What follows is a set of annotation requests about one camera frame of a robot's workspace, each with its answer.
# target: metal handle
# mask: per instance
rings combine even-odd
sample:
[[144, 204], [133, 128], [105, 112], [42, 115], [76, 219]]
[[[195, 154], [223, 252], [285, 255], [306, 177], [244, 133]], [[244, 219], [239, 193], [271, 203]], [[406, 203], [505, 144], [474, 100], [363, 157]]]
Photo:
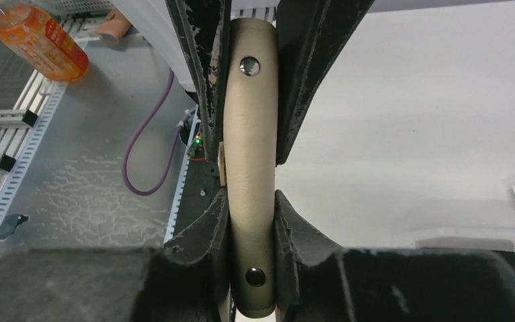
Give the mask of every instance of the metal handle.
[[231, 28], [223, 144], [235, 256], [231, 285], [238, 310], [259, 318], [275, 308], [277, 38], [263, 20], [236, 19]]

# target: purple cable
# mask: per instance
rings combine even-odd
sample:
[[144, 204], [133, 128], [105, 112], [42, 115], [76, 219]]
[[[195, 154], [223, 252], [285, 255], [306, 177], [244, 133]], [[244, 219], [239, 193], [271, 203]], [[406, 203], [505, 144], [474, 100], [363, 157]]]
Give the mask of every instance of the purple cable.
[[141, 135], [141, 133], [143, 132], [145, 127], [147, 127], [147, 124], [149, 124], [149, 122], [153, 119], [155, 114], [159, 111], [159, 109], [161, 108], [163, 103], [165, 103], [165, 100], [167, 99], [167, 96], [172, 87], [173, 81], [174, 81], [174, 73], [169, 68], [169, 78], [167, 81], [167, 86], [165, 88], [165, 91], [163, 92], [163, 95], [161, 95], [161, 98], [159, 99], [159, 101], [157, 102], [157, 104], [155, 105], [155, 107], [153, 108], [151, 113], [149, 113], [149, 115], [147, 115], [145, 120], [143, 120], [143, 123], [141, 123], [141, 125], [139, 125], [139, 128], [137, 129], [137, 131], [131, 138], [129, 145], [125, 149], [125, 154], [123, 155], [123, 164], [121, 165], [121, 176], [123, 177], [123, 183], [132, 193], [139, 195], [139, 196], [152, 195], [157, 190], [159, 190], [159, 188], [165, 183], [165, 179], [167, 178], [167, 175], [169, 173], [172, 156], [174, 154], [174, 149], [176, 148], [176, 142], [178, 141], [178, 137], [180, 135], [180, 130], [184, 126], [184, 122], [188, 121], [188, 119], [190, 119], [190, 116], [192, 115], [191, 113], [187, 113], [186, 116], [182, 119], [182, 121], [176, 127], [176, 131], [174, 132], [174, 138], [172, 139], [172, 146], [170, 148], [169, 157], [167, 160], [167, 165], [165, 167], [165, 171], [163, 172], [163, 175], [161, 176], [161, 179], [159, 179], [159, 182], [157, 182], [157, 184], [155, 185], [154, 188], [147, 190], [147, 191], [141, 191], [141, 190], [135, 188], [135, 186], [133, 186], [133, 184], [129, 180], [129, 176], [127, 175], [127, 162], [129, 161], [129, 155], [131, 154], [131, 150], [133, 149], [133, 146], [135, 145], [137, 139], [139, 138], [139, 136]]

